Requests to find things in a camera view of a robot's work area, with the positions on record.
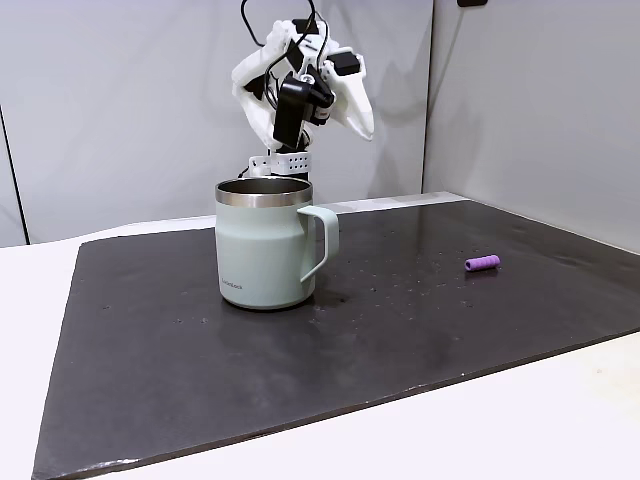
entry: purple foam cylinder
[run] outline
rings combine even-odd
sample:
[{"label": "purple foam cylinder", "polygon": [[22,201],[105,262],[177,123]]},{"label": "purple foam cylinder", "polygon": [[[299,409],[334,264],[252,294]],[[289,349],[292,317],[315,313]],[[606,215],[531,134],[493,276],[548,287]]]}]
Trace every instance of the purple foam cylinder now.
[{"label": "purple foam cylinder", "polygon": [[500,257],[497,255],[489,255],[488,257],[470,258],[464,262],[464,268],[467,272],[475,272],[476,270],[486,270],[487,268],[495,268],[500,265]]}]

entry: mug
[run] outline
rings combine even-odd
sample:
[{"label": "mug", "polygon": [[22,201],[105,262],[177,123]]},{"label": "mug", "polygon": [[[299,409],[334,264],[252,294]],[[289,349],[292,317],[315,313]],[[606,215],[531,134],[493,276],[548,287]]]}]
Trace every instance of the mug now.
[{"label": "mug", "polygon": [[[309,182],[288,177],[238,178],[216,186],[220,293],[234,305],[273,310],[306,300],[315,274],[338,254],[337,215],[311,205]],[[316,264],[315,218],[324,224]]]}]

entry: black cable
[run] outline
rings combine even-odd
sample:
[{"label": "black cable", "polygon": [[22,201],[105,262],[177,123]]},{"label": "black cable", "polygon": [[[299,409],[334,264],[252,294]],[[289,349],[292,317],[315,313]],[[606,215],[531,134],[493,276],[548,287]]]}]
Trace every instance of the black cable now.
[{"label": "black cable", "polygon": [[304,33],[302,34],[302,36],[298,39],[298,41],[294,45],[290,45],[282,55],[280,55],[273,62],[271,62],[271,64],[267,67],[267,69],[264,72],[264,92],[265,92],[265,96],[267,97],[267,100],[268,100],[269,104],[273,107],[274,110],[278,109],[278,101],[275,98],[273,98],[272,95],[270,95],[269,77],[270,77],[270,74],[271,74],[271,69],[274,66],[276,66],[278,63],[280,63],[282,60],[284,60],[287,57],[287,55],[289,55],[289,53],[293,51],[294,48],[298,48],[300,46],[300,44],[302,43],[302,41],[305,38],[307,38],[307,35],[309,34],[309,31],[311,30],[311,22],[313,22],[313,20],[316,17],[316,6],[313,4],[313,0],[307,0],[307,1],[309,2],[309,6],[311,7],[311,15],[309,15],[309,18],[307,19],[307,26],[304,29]]},{"label": "black cable", "polygon": [[249,24],[249,20],[247,20],[247,16],[244,14],[245,3],[247,3],[247,0],[242,0],[242,3],[240,4],[240,15],[242,15],[242,20],[244,20],[244,24],[247,26],[247,30],[249,30],[249,33],[251,34],[251,38],[253,38],[253,41],[255,42],[255,44],[258,45],[259,47],[264,47],[264,43],[260,43],[256,38],[256,35],[255,33],[253,33],[253,29]]},{"label": "black cable", "polygon": [[[273,75],[273,73],[270,73],[270,75],[271,75],[271,78],[273,78],[275,80],[275,82],[276,82],[276,92],[279,92],[280,91],[280,84],[278,83],[278,79]],[[278,100],[278,96],[275,93],[273,93],[273,89],[271,88],[271,85],[269,85],[269,93],[271,94],[271,96],[273,98]]]},{"label": "black cable", "polygon": [[16,199],[18,200],[18,210],[20,211],[20,220],[22,220],[22,232],[24,233],[24,240],[27,243],[27,245],[31,245],[31,241],[29,240],[29,231],[27,230],[27,220],[24,217],[22,200],[20,199],[20,190],[18,190],[18,179],[16,178],[16,169],[13,167],[13,158],[11,157],[11,150],[9,149],[9,137],[7,137],[7,127],[4,123],[4,115],[2,114],[2,105],[0,105],[0,128],[4,133],[4,142],[7,147],[7,156],[9,157],[9,166],[11,167],[11,176],[13,177],[13,188],[16,190]]},{"label": "black cable", "polygon": [[309,136],[309,132],[307,132],[304,128],[302,129],[302,133],[304,133],[304,136],[307,137],[307,144],[305,145],[303,143],[303,148],[306,150],[307,147],[309,147],[309,145],[311,145],[311,137]]}]

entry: dark slate board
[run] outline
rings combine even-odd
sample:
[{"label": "dark slate board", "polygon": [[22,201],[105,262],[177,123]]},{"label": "dark slate board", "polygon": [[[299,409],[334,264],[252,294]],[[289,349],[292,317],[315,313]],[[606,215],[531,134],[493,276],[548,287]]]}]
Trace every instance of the dark slate board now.
[{"label": "dark slate board", "polygon": [[[340,224],[314,297],[275,313],[220,297],[213,230],[83,245],[33,478],[155,463],[639,330],[639,256],[473,202]],[[492,253],[499,271],[465,273]]]}]

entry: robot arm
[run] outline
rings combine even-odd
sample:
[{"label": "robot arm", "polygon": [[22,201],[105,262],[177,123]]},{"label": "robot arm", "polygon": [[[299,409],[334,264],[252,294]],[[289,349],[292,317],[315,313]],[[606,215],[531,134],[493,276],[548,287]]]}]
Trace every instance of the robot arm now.
[{"label": "robot arm", "polygon": [[[281,56],[282,61],[274,64]],[[267,157],[252,157],[250,175],[306,174],[309,154],[305,153],[303,164],[293,168],[292,163],[300,161],[296,154],[312,142],[304,128],[307,123],[320,126],[333,118],[370,141],[373,111],[364,77],[363,57],[332,40],[325,21],[275,22],[266,44],[232,73],[233,95],[270,150]]]}]

